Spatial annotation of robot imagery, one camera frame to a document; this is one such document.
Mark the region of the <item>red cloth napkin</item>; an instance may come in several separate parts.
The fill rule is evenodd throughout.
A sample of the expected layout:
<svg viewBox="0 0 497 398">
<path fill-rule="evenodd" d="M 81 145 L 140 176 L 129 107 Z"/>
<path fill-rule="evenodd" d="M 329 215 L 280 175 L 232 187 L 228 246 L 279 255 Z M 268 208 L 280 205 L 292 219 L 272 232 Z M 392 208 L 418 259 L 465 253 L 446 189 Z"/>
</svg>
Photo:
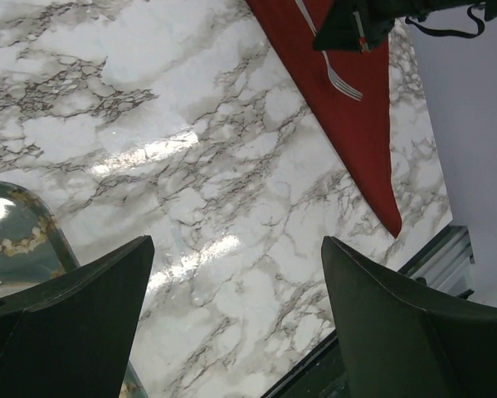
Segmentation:
<svg viewBox="0 0 497 398">
<path fill-rule="evenodd" d="M 331 85 L 295 2 L 252 0 L 248 5 L 364 199 L 388 232 L 398 236 L 402 218 L 392 189 L 388 42 L 365 55 L 329 51 L 337 74 L 363 94 L 356 101 Z"/>
</svg>

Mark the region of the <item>silver fork black handle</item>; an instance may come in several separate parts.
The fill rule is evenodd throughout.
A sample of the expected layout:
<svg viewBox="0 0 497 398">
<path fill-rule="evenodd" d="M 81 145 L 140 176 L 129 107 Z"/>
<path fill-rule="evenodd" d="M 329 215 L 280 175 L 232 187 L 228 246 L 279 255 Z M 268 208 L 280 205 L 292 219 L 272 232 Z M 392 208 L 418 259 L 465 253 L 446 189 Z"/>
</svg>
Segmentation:
<svg viewBox="0 0 497 398">
<path fill-rule="evenodd" d="M 309 29 L 312 31 L 313 35 L 316 36 L 318 34 L 318 30 L 314 24 L 313 19 L 309 14 L 307 7 L 305 6 L 305 3 L 302 0 L 295 0 L 295 4 L 296 7 L 300 10 L 307 25 L 309 26 Z M 345 82 L 344 79 L 342 79 L 337 74 L 336 70 L 332 67 L 330 63 L 329 56 L 326 51 L 321 51 L 321 53 L 327 67 L 328 79 L 331 85 L 340 93 L 348 96 L 349 98 L 356 101 L 360 101 L 363 98 L 363 94 L 360 91 L 354 89 L 350 84 Z"/>
</svg>

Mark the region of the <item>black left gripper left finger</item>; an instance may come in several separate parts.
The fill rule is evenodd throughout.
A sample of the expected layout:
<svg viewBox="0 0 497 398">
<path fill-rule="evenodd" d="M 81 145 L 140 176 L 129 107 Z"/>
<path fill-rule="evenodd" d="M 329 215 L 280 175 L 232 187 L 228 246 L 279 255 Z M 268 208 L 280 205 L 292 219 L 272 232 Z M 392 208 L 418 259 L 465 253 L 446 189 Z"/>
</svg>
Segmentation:
<svg viewBox="0 0 497 398">
<path fill-rule="evenodd" d="M 154 256 L 140 236 L 0 298 L 0 397 L 116 397 Z"/>
</svg>

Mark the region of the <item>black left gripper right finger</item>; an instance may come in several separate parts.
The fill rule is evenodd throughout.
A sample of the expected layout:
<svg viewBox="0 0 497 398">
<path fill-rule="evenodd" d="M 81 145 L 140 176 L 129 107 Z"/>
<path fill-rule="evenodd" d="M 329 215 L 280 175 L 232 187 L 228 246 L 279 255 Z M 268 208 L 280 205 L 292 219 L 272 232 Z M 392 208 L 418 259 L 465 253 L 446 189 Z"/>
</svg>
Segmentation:
<svg viewBox="0 0 497 398">
<path fill-rule="evenodd" d="M 497 308 L 444 294 L 332 236 L 321 257 L 352 397 L 497 397 Z"/>
</svg>

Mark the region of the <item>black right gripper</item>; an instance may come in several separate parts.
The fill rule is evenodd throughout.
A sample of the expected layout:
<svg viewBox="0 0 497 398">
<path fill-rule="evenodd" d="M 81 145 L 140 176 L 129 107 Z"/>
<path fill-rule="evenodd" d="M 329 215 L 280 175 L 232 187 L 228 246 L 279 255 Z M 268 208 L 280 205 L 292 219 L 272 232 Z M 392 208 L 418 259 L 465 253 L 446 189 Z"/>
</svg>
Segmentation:
<svg viewBox="0 0 497 398">
<path fill-rule="evenodd" d="M 467 17 L 477 32 L 433 29 L 422 23 L 433 12 L 465 7 Z M 384 41 L 397 19 L 433 37 L 473 39 L 485 30 L 485 24 L 497 18 L 497 1 L 354 1 L 332 2 L 313 49 L 316 51 L 370 52 Z"/>
</svg>

